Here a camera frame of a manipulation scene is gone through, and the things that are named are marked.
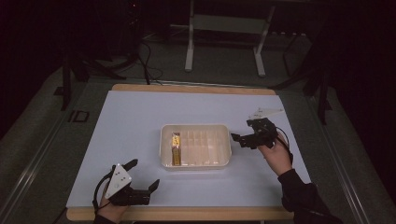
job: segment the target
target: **white tabletop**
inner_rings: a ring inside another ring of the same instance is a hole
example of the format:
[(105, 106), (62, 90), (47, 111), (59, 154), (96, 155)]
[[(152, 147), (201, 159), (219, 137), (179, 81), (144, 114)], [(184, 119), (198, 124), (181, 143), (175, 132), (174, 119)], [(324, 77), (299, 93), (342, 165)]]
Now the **white tabletop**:
[[(224, 124), (230, 133), (252, 133), (248, 116), (259, 107), (284, 109), (276, 95), (236, 95), (110, 91), (96, 124), (68, 208), (92, 206), (93, 191), (113, 164), (139, 162), (129, 171), (134, 189), (160, 179), (149, 206), (280, 206), (281, 187), (258, 150), (232, 141), (230, 162), (222, 170), (166, 171), (160, 161), (165, 124)], [(287, 134), (293, 167), (310, 182), (287, 111), (268, 118)]]

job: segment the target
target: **person's arm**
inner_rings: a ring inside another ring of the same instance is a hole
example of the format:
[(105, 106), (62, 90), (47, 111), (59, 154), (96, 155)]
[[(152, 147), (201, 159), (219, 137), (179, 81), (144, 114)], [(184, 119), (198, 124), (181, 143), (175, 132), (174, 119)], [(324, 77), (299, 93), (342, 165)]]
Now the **person's arm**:
[[(282, 134), (278, 135), (285, 142)], [(275, 141), (272, 148), (258, 147), (271, 169), (278, 175), (278, 180), (283, 189), (283, 206), (290, 212), (294, 212), (294, 223), (342, 223), (342, 221), (330, 214), (327, 205), (320, 199), (314, 184), (305, 184), (292, 169), (289, 153), (284, 145)]]
[(106, 188), (102, 195), (93, 224), (118, 224), (121, 222), (122, 215), (126, 212), (128, 206), (117, 206), (112, 204), (105, 198), (105, 192)]

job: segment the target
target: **plastic container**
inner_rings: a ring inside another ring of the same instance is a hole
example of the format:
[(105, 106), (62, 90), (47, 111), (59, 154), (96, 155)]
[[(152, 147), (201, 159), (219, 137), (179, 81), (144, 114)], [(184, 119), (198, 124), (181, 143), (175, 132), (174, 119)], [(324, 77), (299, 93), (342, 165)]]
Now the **plastic container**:
[[(172, 163), (172, 135), (180, 134), (180, 165)], [(165, 125), (161, 130), (161, 163), (169, 171), (222, 169), (231, 158), (230, 134), (222, 124)]]

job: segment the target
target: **food item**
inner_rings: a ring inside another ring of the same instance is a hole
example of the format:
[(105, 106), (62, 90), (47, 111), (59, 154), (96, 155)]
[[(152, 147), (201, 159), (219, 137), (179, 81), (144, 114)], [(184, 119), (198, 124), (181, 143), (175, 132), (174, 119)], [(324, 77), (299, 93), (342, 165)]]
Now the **food item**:
[(180, 133), (172, 133), (172, 165), (181, 165)]

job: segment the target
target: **white table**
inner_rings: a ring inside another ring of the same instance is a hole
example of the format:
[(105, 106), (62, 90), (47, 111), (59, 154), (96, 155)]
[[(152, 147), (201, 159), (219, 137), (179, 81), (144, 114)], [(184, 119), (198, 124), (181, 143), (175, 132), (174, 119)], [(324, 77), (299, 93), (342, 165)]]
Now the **white table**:
[[(148, 206), (132, 206), (127, 220), (289, 219), (281, 187), (258, 150), (232, 141), (221, 170), (166, 171), (160, 162), (160, 132), (169, 123), (222, 123), (230, 132), (252, 133), (246, 124), (258, 107), (283, 109), (269, 90), (116, 85), (108, 93), (67, 203), (71, 220), (93, 220), (93, 190), (113, 164), (139, 159), (129, 171), (134, 189), (160, 179)], [(286, 132), (294, 168), (310, 182), (285, 112), (268, 118)]]

